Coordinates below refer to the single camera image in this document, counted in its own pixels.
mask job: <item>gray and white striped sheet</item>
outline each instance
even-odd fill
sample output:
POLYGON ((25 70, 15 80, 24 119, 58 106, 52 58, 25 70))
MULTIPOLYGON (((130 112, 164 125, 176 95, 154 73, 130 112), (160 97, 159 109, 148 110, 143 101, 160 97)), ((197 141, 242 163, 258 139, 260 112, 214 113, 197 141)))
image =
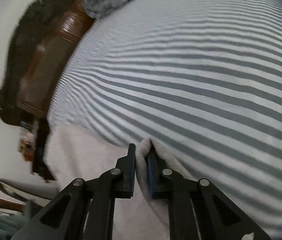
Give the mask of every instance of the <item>gray and white striped sheet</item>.
POLYGON ((135 0, 84 36, 48 117, 156 138, 282 237, 282 0, 135 0))

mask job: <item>bed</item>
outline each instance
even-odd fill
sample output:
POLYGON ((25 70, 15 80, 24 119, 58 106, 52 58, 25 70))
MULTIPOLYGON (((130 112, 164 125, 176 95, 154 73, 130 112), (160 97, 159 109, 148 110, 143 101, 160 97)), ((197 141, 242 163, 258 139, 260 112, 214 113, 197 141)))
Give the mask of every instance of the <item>bed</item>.
POLYGON ((48 122, 156 138, 280 239, 282 0, 127 4, 82 38, 48 122))

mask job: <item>striped bed sheet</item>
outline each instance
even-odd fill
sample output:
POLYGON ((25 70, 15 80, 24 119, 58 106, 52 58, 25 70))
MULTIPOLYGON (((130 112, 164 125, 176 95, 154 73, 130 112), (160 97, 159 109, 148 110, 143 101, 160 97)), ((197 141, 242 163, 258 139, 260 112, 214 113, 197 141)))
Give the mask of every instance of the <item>striped bed sheet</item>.
POLYGON ((85 34, 48 121, 153 137, 282 237, 282 0, 135 0, 85 34))

